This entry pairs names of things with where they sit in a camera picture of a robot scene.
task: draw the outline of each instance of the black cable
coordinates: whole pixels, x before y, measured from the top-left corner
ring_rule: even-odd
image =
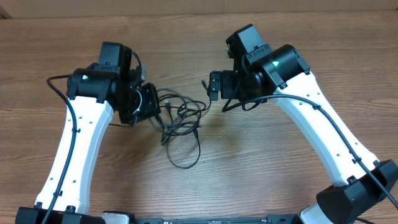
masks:
[[[167,115],[170,119],[170,123],[167,124],[163,122],[162,118],[160,116],[156,116],[155,119],[156,121],[160,124],[160,128],[158,128],[156,125],[154,125],[153,121],[149,119],[149,122],[151,125],[156,129],[158,132],[162,133],[162,139],[160,140],[162,143],[162,146],[166,145],[166,153],[167,153],[167,158],[169,159],[170,163],[173,164],[173,166],[181,168],[181,169],[189,169],[193,167],[200,158],[201,155],[201,147],[200,147],[200,141],[199,141],[199,134],[197,128],[199,128],[199,122],[200,119],[203,117],[202,112],[207,113],[208,109],[211,106],[211,101],[209,105],[207,106],[204,102],[198,101],[198,100],[193,100],[190,97],[183,96],[179,92],[175,90],[171,90],[168,88],[162,88],[157,90],[157,92],[162,92],[166,91],[168,93],[159,96],[159,102],[164,101],[165,106],[160,106],[161,108],[166,108],[167,110]],[[169,99],[172,98],[178,98],[183,101],[183,103],[180,106],[171,106]],[[192,109],[189,108],[189,104],[194,104],[197,108]],[[172,108],[176,109],[177,116],[174,118],[172,115]],[[196,119],[193,121],[185,121],[187,118],[196,116]],[[177,136],[184,136],[188,135],[190,133],[193,133],[195,135],[195,139],[198,144],[198,157],[195,160],[194,163],[190,164],[189,166],[179,166],[177,165],[171,158],[170,156],[170,149],[169,149],[169,144],[170,140],[172,137],[177,137]]]
[[[363,218],[356,218],[355,221],[360,221],[360,222],[363,222],[363,223],[366,223],[366,224],[374,224],[373,222],[367,221],[367,220],[365,220]]]
[[[55,206],[55,202],[57,201],[57,198],[60,195],[61,187],[62,187],[62,184],[63,184],[63,180],[65,179],[65,176],[67,174],[69,163],[70,163],[70,159],[72,158],[73,149],[75,147],[76,133],[78,132],[76,114],[75,114],[75,111],[73,110],[72,105],[70,104],[68,98],[51,83],[51,80],[60,79],[60,78],[68,78],[70,76],[71,75],[59,75],[59,76],[54,76],[54,77],[50,77],[50,78],[47,79],[47,84],[49,85],[49,87],[52,90],[54,90],[54,92],[58,96],[60,96],[60,98],[62,98],[62,100],[67,104],[69,112],[70,112],[70,114],[72,116],[73,127],[72,127],[72,140],[70,142],[68,156],[67,156],[67,159],[65,161],[65,165],[63,166],[63,170],[62,170],[62,173],[61,173],[61,176],[60,176],[60,180],[58,181],[57,188],[55,189],[54,196],[53,196],[53,198],[51,200],[51,203],[50,203],[50,206],[49,206],[49,208],[47,210],[47,213],[45,214],[45,216],[43,218],[42,224],[45,224],[47,222],[47,220],[49,219],[51,211],[53,210],[53,208]]]
[[[354,149],[351,147],[349,144],[348,140],[344,136],[343,132],[341,132],[340,128],[338,125],[335,123],[333,118],[321,107],[321,105],[316,104],[315,102],[308,100],[306,98],[303,98],[301,96],[295,96],[295,95],[288,95],[288,94],[275,94],[275,95],[269,95],[269,96],[261,96],[257,97],[251,100],[247,100],[245,102],[240,102],[236,103],[235,105],[232,105],[228,108],[223,108],[223,112],[230,111],[234,108],[237,108],[239,106],[248,104],[248,103],[255,103],[261,100],[268,100],[268,99],[273,99],[273,98],[290,98],[290,99],[295,99],[295,100],[300,100],[303,102],[306,102],[310,104],[315,110],[319,110],[325,117],[326,119],[331,123],[331,125],[334,127],[340,138],[343,140],[344,144],[347,146],[349,152],[353,155],[354,160],[361,166],[361,168],[365,171],[365,173],[373,180],[373,182],[379,187],[379,189],[390,199],[392,204],[398,209],[398,203],[395,200],[395,198],[384,188],[384,186],[380,183],[380,181],[371,173],[371,171],[363,164],[361,158],[357,155],[357,153],[354,151]]]

